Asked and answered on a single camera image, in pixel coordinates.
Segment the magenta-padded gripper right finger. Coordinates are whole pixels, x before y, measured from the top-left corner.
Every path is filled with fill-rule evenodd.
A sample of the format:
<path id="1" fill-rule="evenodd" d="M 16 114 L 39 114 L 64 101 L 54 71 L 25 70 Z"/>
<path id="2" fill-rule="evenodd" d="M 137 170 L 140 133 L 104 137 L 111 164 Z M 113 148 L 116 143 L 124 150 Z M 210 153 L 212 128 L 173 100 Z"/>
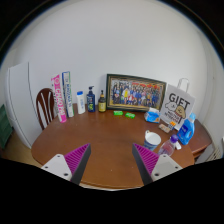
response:
<path id="1" fill-rule="evenodd" d="M 132 145 L 132 154 L 144 185 L 182 169 L 170 156 L 158 155 L 136 143 Z"/>

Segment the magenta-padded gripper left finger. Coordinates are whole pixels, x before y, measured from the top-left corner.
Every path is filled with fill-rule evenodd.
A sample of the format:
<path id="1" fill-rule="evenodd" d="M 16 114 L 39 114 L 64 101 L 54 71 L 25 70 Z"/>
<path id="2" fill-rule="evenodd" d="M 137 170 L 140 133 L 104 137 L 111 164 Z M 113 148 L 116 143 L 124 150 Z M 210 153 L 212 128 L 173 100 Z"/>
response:
<path id="1" fill-rule="evenodd" d="M 42 169 L 79 185 L 90 155 L 91 145 L 87 143 L 66 155 L 56 154 Z"/>

